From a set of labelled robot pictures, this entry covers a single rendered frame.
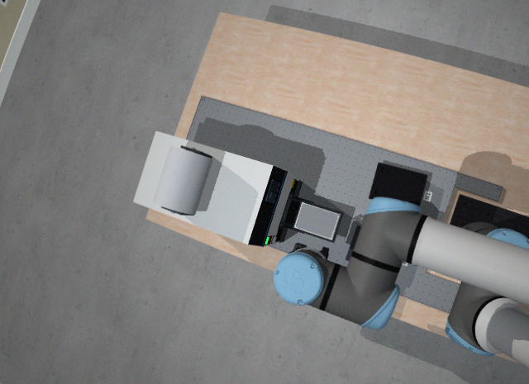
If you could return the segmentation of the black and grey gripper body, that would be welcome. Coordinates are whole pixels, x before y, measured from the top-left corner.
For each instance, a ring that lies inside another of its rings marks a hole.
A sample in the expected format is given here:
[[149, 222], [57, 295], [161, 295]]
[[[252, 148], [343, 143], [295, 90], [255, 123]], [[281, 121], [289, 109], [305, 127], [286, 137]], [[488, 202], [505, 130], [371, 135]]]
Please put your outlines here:
[[[300, 248], [299, 248], [299, 247], [300, 247]], [[299, 249], [301, 249], [301, 248], [307, 248], [307, 246], [306, 246], [305, 244], [296, 243], [296, 244], [294, 245], [294, 248], [293, 248], [293, 251], [292, 251], [292, 252], [295, 252], [295, 251], [297, 251], [297, 250], [299, 250]], [[292, 252], [289, 252], [289, 254], [292, 253]], [[323, 256], [326, 258], [326, 260], [327, 260], [329, 254], [326, 253], [326, 252], [322, 252], [321, 250], [319, 250], [319, 252], [321, 252], [322, 255], [323, 255]]]

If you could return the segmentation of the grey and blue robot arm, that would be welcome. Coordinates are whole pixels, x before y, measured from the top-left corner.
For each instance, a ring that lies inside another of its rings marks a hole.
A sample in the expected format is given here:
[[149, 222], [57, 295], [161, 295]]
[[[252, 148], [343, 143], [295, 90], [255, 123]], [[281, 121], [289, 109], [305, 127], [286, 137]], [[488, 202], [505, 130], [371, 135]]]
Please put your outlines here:
[[450, 339], [529, 369], [529, 315], [515, 302], [529, 305], [529, 239], [486, 222], [460, 228], [420, 213], [411, 202], [373, 198], [347, 267], [299, 249], [279, 261], [277, 293], [379, 330], [398, 302], [402, 263], [418, 265], [461, 281], [446, 323]]

